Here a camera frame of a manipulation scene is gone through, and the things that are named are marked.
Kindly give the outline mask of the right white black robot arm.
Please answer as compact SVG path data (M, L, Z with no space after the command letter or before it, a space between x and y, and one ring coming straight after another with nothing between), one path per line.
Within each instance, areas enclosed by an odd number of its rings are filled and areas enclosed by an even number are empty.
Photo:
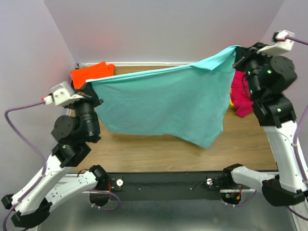
M298 140L299 125L291 101L283 94L297 79L292 60L285 57L291 46L256 43L236 48L234 69L244 72L253 112L264 129L277 175L254 171L240 164L223 169L223 189L244 185L262 193L272 206L303 202L308 194L308 167Z

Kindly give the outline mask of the teal t shirt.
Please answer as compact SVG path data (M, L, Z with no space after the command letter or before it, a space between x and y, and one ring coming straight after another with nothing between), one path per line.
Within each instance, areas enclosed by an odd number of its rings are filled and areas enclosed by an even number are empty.
M236 47L176 67L90 79L109 132L171 135L208 148L223 131Z

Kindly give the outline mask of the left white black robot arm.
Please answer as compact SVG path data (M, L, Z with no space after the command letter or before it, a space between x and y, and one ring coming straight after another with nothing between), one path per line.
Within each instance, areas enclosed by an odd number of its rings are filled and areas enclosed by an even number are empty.
M61 187L56 184L71 169L77 167L91 152L89 143L97 143L100 125L95 108L103 103L90 83L80 89L73 89L66 81L51 89L33 106L55 104L72 109L74 116L62 115L54 123L52 136L57 141L51 154L45 158L9 119L12 109L5 111L5 119L17 135L39 155L43 162L41 170L19 192L5 195L1 202L9 211L3 221L7 229L10 218L15 227L27 230L44 222L50 212L70 197L87 190L103 190L108 187L109 177L100 165L94 165L85 176Z

